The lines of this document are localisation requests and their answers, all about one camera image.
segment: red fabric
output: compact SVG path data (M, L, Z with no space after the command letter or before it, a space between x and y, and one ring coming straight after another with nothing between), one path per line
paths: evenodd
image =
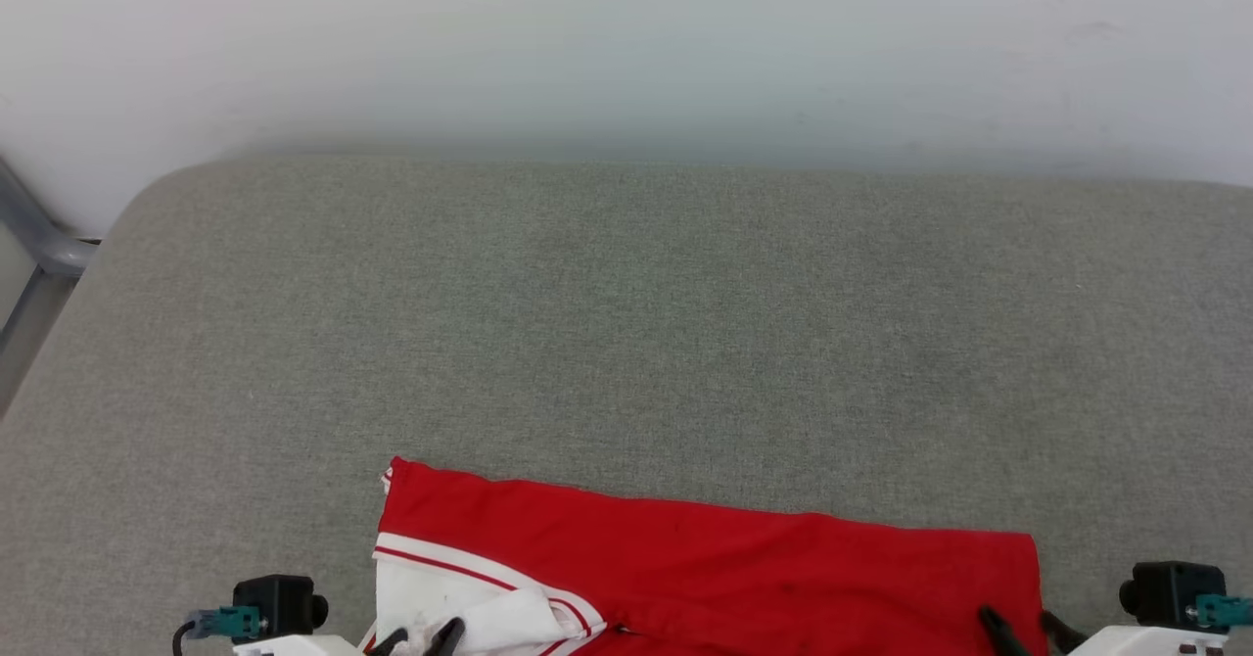
M400 458L378 530L588 600L610 630L580 655L992 656L981 605L1048 652L1035 543L1016 532L616 500Z

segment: white stripe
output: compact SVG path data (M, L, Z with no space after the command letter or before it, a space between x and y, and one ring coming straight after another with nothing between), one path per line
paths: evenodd
M445 568L444 566L432 566L432 563L424 563L421 561L410 561L403 556L393 556L391 553L383 553L382 551L375 551L371 558L375 560L375 563L380 563L381 566L398 567L426 573L427 576L431 576L432 580L439 578L445 581L456 581L460 583L481 586L484 588L494 590L500 593L509 592L507 590L500 587L494 582L484 581L479 576L471 576L466 572L455 570L452 567Z
M502 583L511 585L514 587L541 588L549 597L564 600L574 606L575 610L581 612L583 620L588 622L588 627L591 630L593 635L605 628L605 618L601 617L600 612L598 612L596 608L583 597L565 590L551 588L526 576L525 573L505 566L505 563L497 563L490 558L484 558L482 556L452 548L450 546L400 536L395 532L381 532L376 546L380 548L400 551L402 553L411 553L412 556L417 556L420 558L430 558L432 561L439 561L440 563L447 563L449 566L456 566L457 568L464 568L480 576L487 576L489 578L501 581ZM400 556L392 556L391 553L382 553L377 551L375 552L375 558L378 561L403 561L405 563L412 563L411 561L405 561L405 558Z
M591 643L600 636L600 632L593 632L588 638L571 638L558 646L549 656L566 656L568 653L574 653L575 651L583 648L584 646Z
M361 637L361 643L357 645L357 651L362 653L366 652L366 647L370 646L370 640L375 637L375 627L378 626L378 620L375 620L370 628L366 630L366 636Z

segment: teal connector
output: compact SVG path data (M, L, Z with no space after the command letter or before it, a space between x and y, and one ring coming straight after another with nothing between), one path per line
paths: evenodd
M187 616L194 623L187 638L224 636L231 638L257 638L261 636L261 611L256 607L218 607L197 610Z
M1198 595L1197 623L1207 627L1253 625L1253 600L1225 595Z

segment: white fabric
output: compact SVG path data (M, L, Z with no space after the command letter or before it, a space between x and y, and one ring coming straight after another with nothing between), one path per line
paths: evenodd
M549 606L544 591L534 587L515 590L461 612L466 632L457 651L467 653L496 651L512 646L553 643L579 636L580 627L563 628Z
M477 561L475 567L482 568L485 560ZM376 553L377 638L405 628L410 642L397 646L393 653L420 655L435 632L454 617L461 617L466 625L457 653L534 656L556 642L566 643L551 653L569 653L595 636L588 633L590 630L568 607L573 601L590 610L584 600L529 578L519 582L526 585L510 590L430 563ZM595 620L596 632L604 628L599 615L584 613Z

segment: gray cushion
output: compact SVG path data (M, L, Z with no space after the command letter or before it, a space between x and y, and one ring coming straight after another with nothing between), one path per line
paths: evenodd
M356 638L392 454L1032 532L1089 630L1125 620L1136 561L1249 591L1250 255L1253 192L1192 183L179 172L0 423L4 651L163 652L267 572L312 576Z

